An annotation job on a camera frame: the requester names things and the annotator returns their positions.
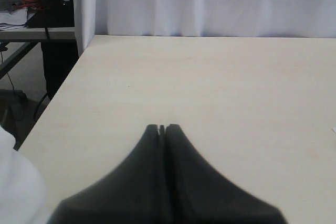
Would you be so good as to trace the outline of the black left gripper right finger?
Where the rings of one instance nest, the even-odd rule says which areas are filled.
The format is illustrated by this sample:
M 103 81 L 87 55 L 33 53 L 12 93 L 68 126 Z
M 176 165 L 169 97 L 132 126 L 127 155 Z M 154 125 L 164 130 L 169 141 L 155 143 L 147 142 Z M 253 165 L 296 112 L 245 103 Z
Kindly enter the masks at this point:
M 286 223 L 281 211 L 209 164 L 181 127 L 165 131 L 165 168 L 174 223 Z

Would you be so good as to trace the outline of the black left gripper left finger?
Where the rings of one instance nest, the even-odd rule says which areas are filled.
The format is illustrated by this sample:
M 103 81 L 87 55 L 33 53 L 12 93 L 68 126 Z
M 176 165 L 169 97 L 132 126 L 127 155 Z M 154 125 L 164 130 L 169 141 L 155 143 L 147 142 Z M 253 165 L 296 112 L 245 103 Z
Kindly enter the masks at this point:
M 112 172 L 60 202 L 49 223 L 165 223 L 156 125 L 148 125 Z

